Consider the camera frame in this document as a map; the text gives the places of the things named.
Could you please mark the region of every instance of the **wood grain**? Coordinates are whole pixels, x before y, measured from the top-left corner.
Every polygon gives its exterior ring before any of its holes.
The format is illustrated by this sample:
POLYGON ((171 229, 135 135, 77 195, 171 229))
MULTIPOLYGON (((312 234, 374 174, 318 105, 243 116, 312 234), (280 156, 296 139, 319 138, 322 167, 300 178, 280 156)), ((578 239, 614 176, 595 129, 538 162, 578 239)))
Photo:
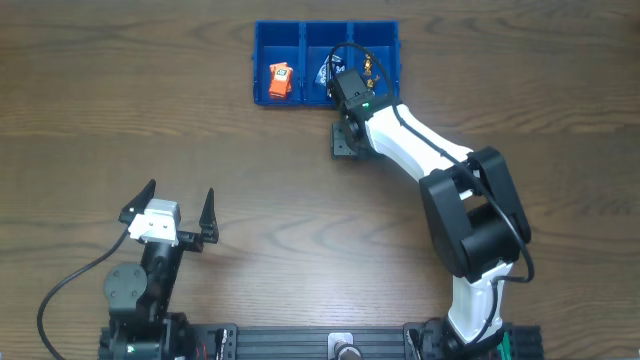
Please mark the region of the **wood grain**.
MULTIPOLYGON (((540 324, 550 359, 640 344, 640 3, 635 1, 0 2, 0 353, 47 359, 37 307, 119 234, 150 178, 221 242, 187 254, 171 308, 195 322, 402 324, 441 316, 449 275, 417 187, 389 161, 331 161, 330 110, 255 106, 256 19, 397 19, 403 100, 505 154, 537 276, 503 317, 540 324)), ((53 298, 51 341, 94 358, 106 271, 53 298)))

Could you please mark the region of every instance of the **wooden table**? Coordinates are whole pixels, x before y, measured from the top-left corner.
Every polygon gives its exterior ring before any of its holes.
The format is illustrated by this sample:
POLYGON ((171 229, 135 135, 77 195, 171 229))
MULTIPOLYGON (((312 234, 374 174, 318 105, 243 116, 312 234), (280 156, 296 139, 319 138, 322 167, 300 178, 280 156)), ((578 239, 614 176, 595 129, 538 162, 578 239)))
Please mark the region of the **wooden table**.
MULTIPOLYGON (((451 279, 413 180, 391 161, 332 161, 332 110, 253 104, 255 20, 357 18, 400 22, 418 119, 508 160, 537 276, 507 286, 503 317, 540 324, 550 359, 637 356, 639 4, 0 2, 0 352, 49 358, 42 297, 111 247, 150 178, 185 229, 216 190, 220 244, 185 255, 171 302, 193 322, 444 315, 451 279)), ((127 242, 53 298, 62 354, 95 357, 105 274, 141 252, 127 242)))

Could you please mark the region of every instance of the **gold object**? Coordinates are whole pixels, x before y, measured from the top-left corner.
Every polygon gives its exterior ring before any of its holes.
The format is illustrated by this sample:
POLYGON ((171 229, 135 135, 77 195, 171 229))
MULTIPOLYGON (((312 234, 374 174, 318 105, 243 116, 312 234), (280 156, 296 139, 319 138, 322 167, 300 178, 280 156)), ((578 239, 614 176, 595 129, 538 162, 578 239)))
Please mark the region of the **gold object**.
POLYGON ((376 75, 375 80, 373 80, 373 79, 367 80, 367 88, 369 90, 373 90, 373 88, 374 88, 374 86, 376 86, 376 83, 378 82, 378 80, 380 80, 380 75, 376 75))
POLYGON ((371 56, 365 55, 364 74, 367 76, 371 76, 371 69, 373 69, 373 62, 371 62, 371 56))

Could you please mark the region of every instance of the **blue and white packet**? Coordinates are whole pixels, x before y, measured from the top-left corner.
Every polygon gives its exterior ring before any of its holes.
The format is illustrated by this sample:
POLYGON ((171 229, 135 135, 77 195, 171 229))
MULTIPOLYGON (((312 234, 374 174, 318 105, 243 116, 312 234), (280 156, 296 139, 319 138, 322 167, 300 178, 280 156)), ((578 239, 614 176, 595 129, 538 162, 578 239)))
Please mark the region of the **blue and white packet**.
MULTIPOLYGON (((346 65, 344 64, 344 60, 338 55, 333 55, 333 69, 336 74, 339 74, 345 70, 346 65)), ((327 69, 329 68, 329 55, 324 59, 324 63, 320 66, 320 70, 318 70, 318 75, 316 75, 315 83, 320 86, 327 86, 327 82, 330 79, 331 74, 327 76, 327 69)))

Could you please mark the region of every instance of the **blue tray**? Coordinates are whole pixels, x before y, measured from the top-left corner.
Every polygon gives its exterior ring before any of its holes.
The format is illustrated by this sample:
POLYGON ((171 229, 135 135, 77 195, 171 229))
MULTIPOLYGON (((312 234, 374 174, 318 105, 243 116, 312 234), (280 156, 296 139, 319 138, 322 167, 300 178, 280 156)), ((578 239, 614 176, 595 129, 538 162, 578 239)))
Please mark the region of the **blue tray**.
MULTIPOLYGON (((396 94, 400 94, 400 42, 397 21, 256 21, 253 53, 253 98, 264 106, 332 106, 326 87, 315 83, 318 70, 331 48, 344 41, 358 43, 371 50, 389 72, 396 94), (293 69, 292 92, 286 100, 269 98, 269 65, 287 62, 293 69)), ((342 48, 336 54, 347 68, 363 72, 364 54, 342 48)), ((387 84, 377 66, 373 78, 380 75, 376 94, 385 94, 387 84)))

